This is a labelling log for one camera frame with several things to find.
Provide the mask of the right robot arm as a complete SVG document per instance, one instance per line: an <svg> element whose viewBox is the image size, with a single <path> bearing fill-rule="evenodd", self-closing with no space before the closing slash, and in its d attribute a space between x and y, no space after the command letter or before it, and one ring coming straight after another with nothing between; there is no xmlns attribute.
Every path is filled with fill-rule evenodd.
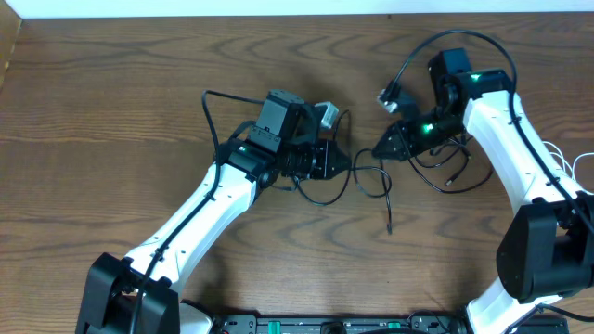
<svg viewBox="0 0 594 334"><path fill-rule="evenodd" d="M496 257L497 278L469 302L452 333L510 333L530 315L593 285L593 198L549 155L515 82L501 69L430 67L437 105L421 115L397 81L379 96L403 117L372 150L405 161L467 133L480 145L510 200L513 220Z"/></svg>

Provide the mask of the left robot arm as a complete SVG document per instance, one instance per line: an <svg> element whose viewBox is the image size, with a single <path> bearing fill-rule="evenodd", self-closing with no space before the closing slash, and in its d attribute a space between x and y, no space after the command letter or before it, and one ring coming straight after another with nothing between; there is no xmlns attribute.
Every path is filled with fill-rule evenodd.
<svg viewBox="0 0 594 334"><path fill-rule="evenodd" d="M122 259L108 253L96 259L87 274L77 332L210 332L213 319L179 298L222 232L278 175L329 180L350 167L349 156L327 139L276 152L228 139L196 191L153 236Z"/></svg>

